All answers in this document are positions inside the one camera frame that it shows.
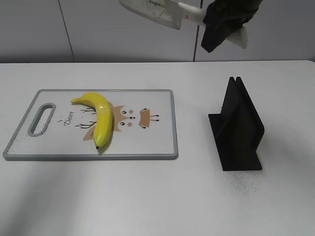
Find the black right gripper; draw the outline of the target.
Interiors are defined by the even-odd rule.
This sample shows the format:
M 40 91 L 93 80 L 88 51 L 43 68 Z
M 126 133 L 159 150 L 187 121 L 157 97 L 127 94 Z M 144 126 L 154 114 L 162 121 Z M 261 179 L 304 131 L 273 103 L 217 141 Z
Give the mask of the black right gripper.
M 206 9 L 205 32 L 201 46 L 212 52 L 244 23 L 253 18 L 261 0 L 215 0 Z

